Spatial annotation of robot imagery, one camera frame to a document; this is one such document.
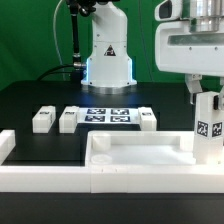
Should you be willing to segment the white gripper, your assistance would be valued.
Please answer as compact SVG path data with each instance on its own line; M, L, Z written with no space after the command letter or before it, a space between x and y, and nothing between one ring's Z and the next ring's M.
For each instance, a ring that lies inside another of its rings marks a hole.
M224 77L224 0L163 0L155 8L155 61L160 71L186 73L190 103L202 92L201 75ZM214 109L224 110L222 89Z

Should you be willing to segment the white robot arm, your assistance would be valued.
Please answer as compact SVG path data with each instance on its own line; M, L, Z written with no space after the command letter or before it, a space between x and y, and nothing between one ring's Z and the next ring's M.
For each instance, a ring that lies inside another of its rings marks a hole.
M93 3L93 50L82 83L124 88L136 83L127 55L127 17L109 0ZM218 77L223 88L214 108L224 110L224 0L163 0L154 11L155 62L159 70L182 73L191 94L200 77Z

